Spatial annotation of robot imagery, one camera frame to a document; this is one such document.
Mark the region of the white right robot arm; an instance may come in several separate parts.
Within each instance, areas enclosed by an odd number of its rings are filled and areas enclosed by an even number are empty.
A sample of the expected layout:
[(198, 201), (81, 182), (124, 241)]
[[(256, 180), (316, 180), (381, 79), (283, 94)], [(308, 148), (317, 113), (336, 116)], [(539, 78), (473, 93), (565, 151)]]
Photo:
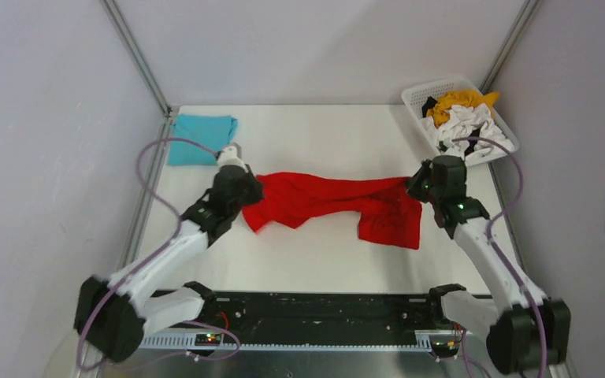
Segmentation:
[(429, 203), (434, 220), (472, 261), (494, 304), (489, 306), (457, 284), (429, 292), (427, 321), (435, 328), (463, 326), (485, 341), (492, 364), (502, 374), (566, 361), (571, 312), (561, 299), (550, 298), (499, 248), (484, 205), (467, 194), (467, 167), (460, 157), (424, 160), (406, 182), (406, 192)]

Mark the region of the red t-shirt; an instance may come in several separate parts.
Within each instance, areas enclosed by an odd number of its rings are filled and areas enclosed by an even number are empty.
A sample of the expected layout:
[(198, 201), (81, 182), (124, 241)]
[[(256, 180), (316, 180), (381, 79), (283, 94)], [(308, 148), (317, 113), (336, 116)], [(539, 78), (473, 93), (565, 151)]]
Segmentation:
[(264, 198), (242, 210), (255, 233), (270, 223), (296, 229), (315, 217), (359, 214), (360, 240), (411, 250), (421, 243), (422, 204), (406, 192), (407, 178), (338, 180), (299, 172), (257, 176)]

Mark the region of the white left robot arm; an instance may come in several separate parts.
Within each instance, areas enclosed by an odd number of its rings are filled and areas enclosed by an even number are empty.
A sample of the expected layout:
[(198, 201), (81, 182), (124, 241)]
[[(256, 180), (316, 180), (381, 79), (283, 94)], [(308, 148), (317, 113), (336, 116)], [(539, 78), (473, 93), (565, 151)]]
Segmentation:
[(106, 279), (91, 276), (83, 282), (74, 320), (80, 347), (89, 344), (107, 360), (123, 362), (149, 335), (185, 321), (206, 328), (216, 320), (213, 292), (200, 283), (155, 295), (178, 267), (228, 232), (244, 207), (264, 198), (237, 143), (213, 157), (218, 171), (212, 186), (183, 213), (173, 211), (176, 228), (169, 240)]

